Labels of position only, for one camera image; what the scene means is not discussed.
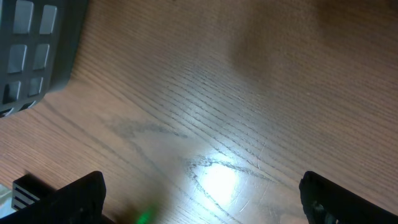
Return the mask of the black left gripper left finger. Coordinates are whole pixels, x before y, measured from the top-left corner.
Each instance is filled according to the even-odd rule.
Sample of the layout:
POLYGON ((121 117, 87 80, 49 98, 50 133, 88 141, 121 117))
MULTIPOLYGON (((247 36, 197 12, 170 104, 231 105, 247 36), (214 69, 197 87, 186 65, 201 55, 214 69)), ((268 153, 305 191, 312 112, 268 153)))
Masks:
POLYGON ((1 224, 101 223, 106 186, 100 171, 54 189, 33 174, 12 183, 11 207, 16 211, 1 224))

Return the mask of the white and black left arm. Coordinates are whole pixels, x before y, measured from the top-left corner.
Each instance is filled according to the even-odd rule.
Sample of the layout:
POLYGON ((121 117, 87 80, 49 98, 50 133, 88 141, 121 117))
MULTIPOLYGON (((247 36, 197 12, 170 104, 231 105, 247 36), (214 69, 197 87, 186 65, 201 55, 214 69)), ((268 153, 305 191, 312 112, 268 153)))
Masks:
POLYGON ((33 174, 12 183, 11 208, 1 224, 113 224, 102 214, 106 186, 103 174, 94 171, 54 189, 33 174))

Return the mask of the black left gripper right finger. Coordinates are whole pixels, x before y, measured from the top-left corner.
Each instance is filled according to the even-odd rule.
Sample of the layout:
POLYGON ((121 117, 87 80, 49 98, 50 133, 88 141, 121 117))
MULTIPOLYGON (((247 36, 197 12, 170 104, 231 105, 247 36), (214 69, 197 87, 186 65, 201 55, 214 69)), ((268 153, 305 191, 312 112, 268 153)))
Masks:
POLYGON ((299 190, 309 223, 397 223, 397 215, 313 171, 304 174, 299 190))

